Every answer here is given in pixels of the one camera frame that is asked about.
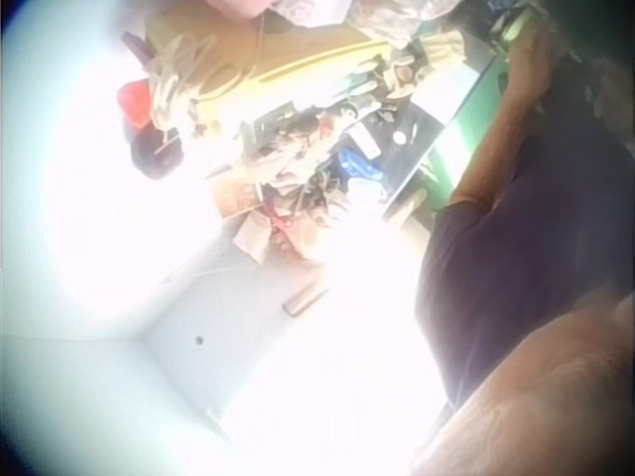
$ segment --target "cluttered table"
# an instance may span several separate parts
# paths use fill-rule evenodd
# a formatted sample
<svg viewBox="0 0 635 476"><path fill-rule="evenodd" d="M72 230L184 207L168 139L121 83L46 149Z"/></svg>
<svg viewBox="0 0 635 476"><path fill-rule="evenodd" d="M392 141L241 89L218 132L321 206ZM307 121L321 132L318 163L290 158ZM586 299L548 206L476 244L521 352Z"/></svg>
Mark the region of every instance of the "cluttered table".
<svg viewBox="0 0 635 476"><path fill-rule="evenodd" d="M384 215L418 171L443 204L455 183L440 177L467 165L466 150L439 160L438 142L497 56L432 25L385 41L351 18L236 24L203 2L153 16L145 41L124 38L148 71L118 96L133 164L157 180L196 162L211 206L241 222L240 250L263 266L323 266L348 224Z"/></svg>

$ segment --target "bare skin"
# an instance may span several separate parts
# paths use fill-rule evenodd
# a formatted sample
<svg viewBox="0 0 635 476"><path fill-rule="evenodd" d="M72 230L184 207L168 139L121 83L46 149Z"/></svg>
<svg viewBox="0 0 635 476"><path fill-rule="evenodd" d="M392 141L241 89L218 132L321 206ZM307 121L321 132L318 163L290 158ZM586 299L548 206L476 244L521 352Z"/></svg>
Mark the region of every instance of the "bare skin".
<svg viewBox="0 0 635 476"><path fill-rule="evenodd" d="M525 139L530 114L549 89L563 53L547 28L538 25L513 46L509 86L498 115L450 197L450 204L470 201L486 209L494 206Z"/></svg>
<svg viewBox="0 0 635 476"><path fill-rule="evenodd" d="M633 297L564 315L503 361L413 474L632 474L632 366Z"/></svg>

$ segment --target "blue object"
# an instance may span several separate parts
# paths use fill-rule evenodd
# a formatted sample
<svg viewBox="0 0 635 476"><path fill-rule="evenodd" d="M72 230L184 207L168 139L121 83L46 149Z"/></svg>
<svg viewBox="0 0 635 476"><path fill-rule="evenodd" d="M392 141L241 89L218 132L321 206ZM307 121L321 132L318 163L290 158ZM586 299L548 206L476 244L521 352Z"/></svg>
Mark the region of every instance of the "blue object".
<svg viewBox="0 0 635 476"><path fill-rule="evenodd" d="M379 181L384 177L384 173L367 164L364 159L359 157L354 151L344 147L337 154L339 163L344 171L350 177L359 177Z"/></svg>

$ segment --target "red object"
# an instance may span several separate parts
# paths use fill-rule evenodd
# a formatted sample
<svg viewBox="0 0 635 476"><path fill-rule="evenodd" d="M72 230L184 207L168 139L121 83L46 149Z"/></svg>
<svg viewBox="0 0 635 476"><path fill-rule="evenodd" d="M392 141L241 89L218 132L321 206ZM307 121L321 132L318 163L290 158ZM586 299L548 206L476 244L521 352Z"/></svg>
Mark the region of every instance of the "red object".
<svg viewBox="0 0 635 476"><path fill-rule="evenodd" d="M140 131L150 123L148 79L129 82L117 91L117 101L128 124Z"/></svg>

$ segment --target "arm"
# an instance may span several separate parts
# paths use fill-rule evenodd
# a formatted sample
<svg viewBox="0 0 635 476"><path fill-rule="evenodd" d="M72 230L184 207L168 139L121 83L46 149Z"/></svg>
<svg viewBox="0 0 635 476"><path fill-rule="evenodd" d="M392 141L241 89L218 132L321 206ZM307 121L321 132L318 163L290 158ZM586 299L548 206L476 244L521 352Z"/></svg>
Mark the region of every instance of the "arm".
<svg viewBox="0 0 635 476"><path fill-rule="evenodd" d="M450 204L471 201L487 209L493 207L525 139L529 115L549 89L552 70L561 56L562 51L557 51L550 34L541 27L524 32L516 42L510 52L509 86L501 107L450 197Z"/></svg>

